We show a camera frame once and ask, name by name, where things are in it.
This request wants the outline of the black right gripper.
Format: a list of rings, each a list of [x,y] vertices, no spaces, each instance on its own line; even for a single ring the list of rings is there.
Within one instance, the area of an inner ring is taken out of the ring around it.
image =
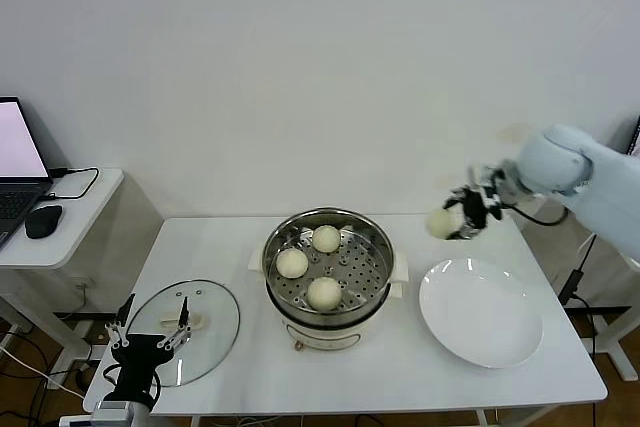
[[[455,188],[442,208],[448,210],[458,204],[462,205],[464,223],[447,236],[448,240],[471,240],[488,226],[490,217],[496,221],[503,218],[502,202],[494,185]]]

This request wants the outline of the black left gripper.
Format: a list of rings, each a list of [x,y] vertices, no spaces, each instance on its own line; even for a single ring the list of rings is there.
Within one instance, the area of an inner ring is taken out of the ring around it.
[[[118,309],[112,322],[105,329],[112,346],[111,355],[119,367],[110,401],[156,403],[161,392],[161,382],[156,369],[173,359],[191,336],[188,298],[183,299],[176,330],[165,337],[159,334],[131,334],[127,337],[126,323],[135,298],[131,293]]]

